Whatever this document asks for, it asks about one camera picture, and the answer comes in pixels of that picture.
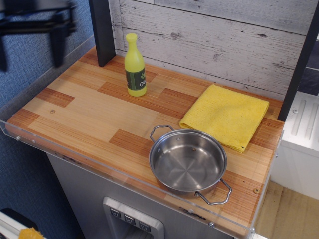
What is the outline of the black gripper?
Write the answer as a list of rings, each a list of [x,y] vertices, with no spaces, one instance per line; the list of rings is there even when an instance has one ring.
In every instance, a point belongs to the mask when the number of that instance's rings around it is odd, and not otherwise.
[[[1,35],[50,33],[54,66],[63,65],[66,37],[75,32],[72,0],[2,0]],[[0,70],[7,71],[7,60],[0,37]]]

